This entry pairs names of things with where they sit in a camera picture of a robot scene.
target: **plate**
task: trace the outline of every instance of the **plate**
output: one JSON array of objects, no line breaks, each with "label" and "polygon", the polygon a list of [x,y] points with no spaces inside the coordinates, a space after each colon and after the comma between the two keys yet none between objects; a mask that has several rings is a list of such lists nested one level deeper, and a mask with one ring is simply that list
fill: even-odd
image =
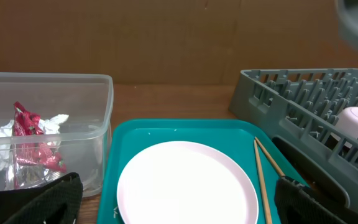
[{"label": "plate", "polygon": [[125,224],[255,224],[259,206],[247,174],[203,144],[163,142],[140,151],[117,186]]}]

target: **tray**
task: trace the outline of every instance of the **tray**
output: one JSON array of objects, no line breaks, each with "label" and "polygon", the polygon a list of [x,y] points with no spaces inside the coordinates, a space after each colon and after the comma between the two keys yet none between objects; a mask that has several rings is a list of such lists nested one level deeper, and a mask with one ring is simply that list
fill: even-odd
[{"label": "tray", "polygon": [[[191,141],[213,147],[238,163],[246,172],[259,201],[258,223],[265,223],[253,140],[257,136],[284,173],[303,184],[306,182],[256,126],[239,120],[219,119],[137,119],[122,123],[114,132],[111,153],[99,206],[98,223],[124,224],[117,208],[117,183],[125,165],[141,150],[166,141]],[[274,204],[274,168],[260,151],[269,204],[274,223],[280,223]]]}]

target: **brown background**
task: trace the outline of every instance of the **brown background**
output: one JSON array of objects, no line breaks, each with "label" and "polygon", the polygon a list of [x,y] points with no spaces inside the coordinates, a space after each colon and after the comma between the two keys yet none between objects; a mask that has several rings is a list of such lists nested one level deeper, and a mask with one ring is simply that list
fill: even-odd
[{"label": "brown background", "polygon": [[328,0],[0,0],[0,72],[233,84],[251,68],[358,67]]}]

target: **wooden table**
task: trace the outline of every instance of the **wooden table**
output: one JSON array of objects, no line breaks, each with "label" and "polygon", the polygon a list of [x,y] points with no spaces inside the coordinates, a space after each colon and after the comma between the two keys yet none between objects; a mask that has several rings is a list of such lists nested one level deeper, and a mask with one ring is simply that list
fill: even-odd
[{"label": "wooden table", "polygon": [[[234,86],[115,85],[111,127],[137,118],[235,119]],[[83,199],[77,223],[96,223],[100,194]]]}]

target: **pair of chopsticks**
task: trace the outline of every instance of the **pair of chopsticks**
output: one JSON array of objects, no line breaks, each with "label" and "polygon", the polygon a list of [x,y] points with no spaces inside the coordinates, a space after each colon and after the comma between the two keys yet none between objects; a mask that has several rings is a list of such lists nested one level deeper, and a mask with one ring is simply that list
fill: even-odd
[{"label": "pair of chopsticks", "polygon": [[271,155],[267,152],[267,150],[262,145],[262,143],[260,143],[259,139],[255,137],[254,139],[255,158],[258,168],[260,191],[262,192],[262,200],[264,203],[265,220],[267,224],[272,224],[273,223],[272,214],[270,213],[269,199],[267,197],[264,172],[262,169],[262,163],[260,162],[258,146],[261,148],[262,152],[265,154],[266,158],[269,160],[271,165],[273,165],[274,169],[276,170],[276,172],[279,174],[280,177],[284,176],[284,172],[280,169],[280,167],[277,165],[277,163],[274,161]]}]

